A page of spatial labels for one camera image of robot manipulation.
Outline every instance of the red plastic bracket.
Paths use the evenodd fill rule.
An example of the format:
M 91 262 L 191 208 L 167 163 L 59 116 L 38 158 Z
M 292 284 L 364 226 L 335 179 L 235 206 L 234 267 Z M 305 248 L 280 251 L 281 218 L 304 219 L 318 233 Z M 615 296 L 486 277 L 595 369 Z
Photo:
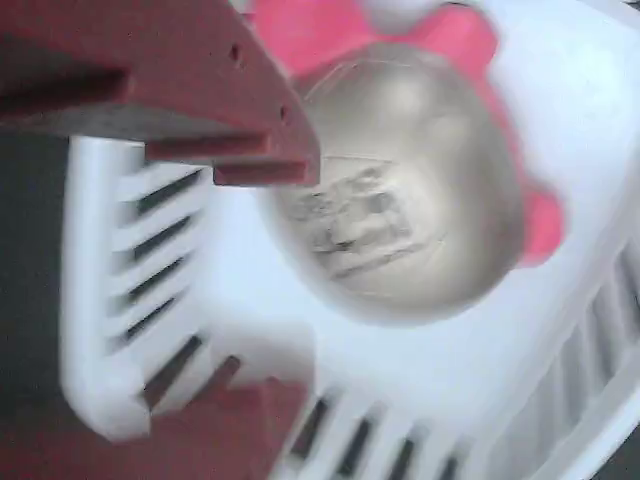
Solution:
M 306 395 L 302 385 L 274 380 L 208 388 L 184 410 L 156 418 L 152 435 L 119 444 L 64 408 L 25 412 L 1 425 L 0 478 L 266 480 Z
M 0 127 L 146 142 L 230 184 L 315 183 L 296 95 L 227 0 L 0 0 Z

